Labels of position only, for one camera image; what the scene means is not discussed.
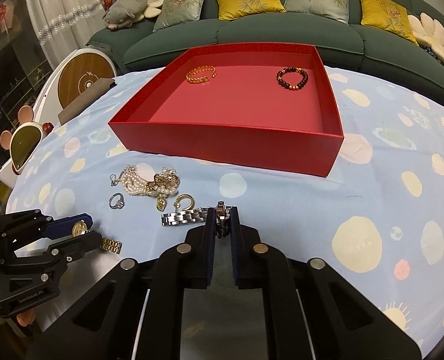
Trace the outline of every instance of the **silver ring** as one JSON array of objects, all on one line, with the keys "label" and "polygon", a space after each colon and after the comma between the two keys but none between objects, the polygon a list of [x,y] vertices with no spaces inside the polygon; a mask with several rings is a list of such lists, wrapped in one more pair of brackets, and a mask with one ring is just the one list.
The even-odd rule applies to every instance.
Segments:
[{"label": "silver ring", "polygon": [[[115,197],[119,197],[119,199],[115,202],[115,204],[112,204],[112,200],[115,198]],[[122,209],[123,207],[124,207],[124,205],[125,205],[125,202],[123,201],[123,195],[122,195],[122,193],[116,193],[116,194],[114,194],[111,198],[110,198],[110,200],[108,201],[108,206],[110,207],[110,208],[112,208],[112,209],[114,209],[114,210],[116,210],[116,209]]]}]

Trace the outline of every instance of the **white curtain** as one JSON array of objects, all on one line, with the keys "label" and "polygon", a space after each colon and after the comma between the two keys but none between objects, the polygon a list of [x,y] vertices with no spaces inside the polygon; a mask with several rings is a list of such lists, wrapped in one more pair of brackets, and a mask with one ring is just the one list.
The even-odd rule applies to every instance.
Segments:
[{"label": "white curtain", "polygon": [[26,0],[30,19],[48,62],[55,68],[104,28],[100,0]]}]

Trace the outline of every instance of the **mouse ears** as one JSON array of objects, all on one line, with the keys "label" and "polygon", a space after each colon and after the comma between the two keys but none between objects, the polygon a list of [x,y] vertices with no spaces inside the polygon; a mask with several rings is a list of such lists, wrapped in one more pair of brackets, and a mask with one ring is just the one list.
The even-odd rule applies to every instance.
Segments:
[{"label": "mouse ears", "polygon": [[34,120],[34,110],[30,105],[24,105],[18,111],[18,121],[20,124],[28,123]]},{"label": "mouse ears", "polygon": [[[31,122],[32,120],[34,120],[34,110],[30,105],[24,105],[18,111],[18,121],[20,122],[20,125]],[[0,134],[0,146],[5,150],[10,149],[11,137],[12,133],[8,130],[5,130]]]}]

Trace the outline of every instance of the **metal screw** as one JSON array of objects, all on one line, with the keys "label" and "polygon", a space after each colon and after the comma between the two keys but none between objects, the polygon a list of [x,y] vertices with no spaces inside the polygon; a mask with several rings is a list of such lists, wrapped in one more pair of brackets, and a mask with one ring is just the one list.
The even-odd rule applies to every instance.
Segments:
[{"label": "metal screw", "polygon": [[133,259],[123,259],[120,262],[120,268],[125,269],[126,271],[132,269],[135,266],[135,260]]},{"label": "metal screw", "polygon": [[310,266],[314,269],[322,269],[325,267],[325,261],[319,258],[311,259]]},{"label": "metal screw", "polygon": [[256,244],[254,245],[254,252],[259,254],[267,253],[268,246],[266,244]]},{"label": "metal screw", "polygon": [[181,254],[189,253],[192,247],[189,244],[180,244],[177,246],[177,252]]}]

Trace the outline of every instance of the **gray plush pig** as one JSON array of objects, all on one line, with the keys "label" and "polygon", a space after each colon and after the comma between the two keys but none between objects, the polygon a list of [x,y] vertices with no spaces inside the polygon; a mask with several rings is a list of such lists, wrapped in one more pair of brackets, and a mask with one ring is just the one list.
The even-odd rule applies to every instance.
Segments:
[{"label": "gray plush pig", "polygon": [[146,8],[147,0],[117,0],[103,15],[105,27],[109,30],[131,27],[144,18]]}]

